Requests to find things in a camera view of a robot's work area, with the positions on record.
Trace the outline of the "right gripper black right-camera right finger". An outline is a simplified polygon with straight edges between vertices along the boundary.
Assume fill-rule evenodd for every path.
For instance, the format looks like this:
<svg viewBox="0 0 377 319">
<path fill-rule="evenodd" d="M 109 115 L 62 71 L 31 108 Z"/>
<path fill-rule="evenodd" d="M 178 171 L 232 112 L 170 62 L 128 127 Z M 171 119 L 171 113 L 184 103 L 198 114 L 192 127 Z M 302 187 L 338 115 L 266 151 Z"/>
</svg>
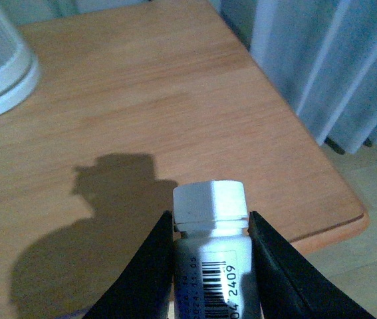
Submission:
<svg viewBox="0 0 377 319">
<path fill-rule="evenodd" d="M 265 318 L 373 318 L 256 211 L 248 232 Z"/>
</svg>

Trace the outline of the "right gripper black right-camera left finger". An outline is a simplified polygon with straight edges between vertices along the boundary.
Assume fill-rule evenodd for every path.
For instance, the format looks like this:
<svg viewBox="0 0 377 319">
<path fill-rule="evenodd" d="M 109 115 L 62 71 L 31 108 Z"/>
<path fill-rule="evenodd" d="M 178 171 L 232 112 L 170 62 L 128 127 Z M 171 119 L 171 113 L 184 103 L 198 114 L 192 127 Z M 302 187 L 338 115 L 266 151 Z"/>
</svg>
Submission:
<svg viewBox="0 0 377 319">
<path fill-rule="evenodd" d="M 174 273 L 172 213 L 165 211 L 85 318 L 167 318 Z"/>
</svg>

